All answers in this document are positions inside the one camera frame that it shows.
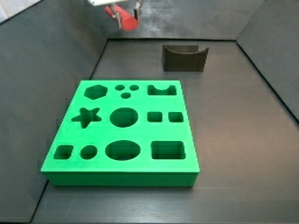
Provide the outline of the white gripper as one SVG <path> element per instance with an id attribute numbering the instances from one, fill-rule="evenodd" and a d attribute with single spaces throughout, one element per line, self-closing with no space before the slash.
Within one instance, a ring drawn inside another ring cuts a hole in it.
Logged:
<path id="1" fill-rule="evenodd" d="M 121 18 L 120 14 L 114 9 L 116 4 L 121 2 L 126 2 L 128 0 L 88 0 L 88 3 L 92 6 L 102 6 L 108 5 L 108 8 L 112 11 L 112 18 L 116 20 L 117 27 L 121 28 Z M 134 8 L 133 8 L 133 17 L 136 20 L 140 19 L 140 13 L 141 13 L 141 0 L 134 0 Z"/>

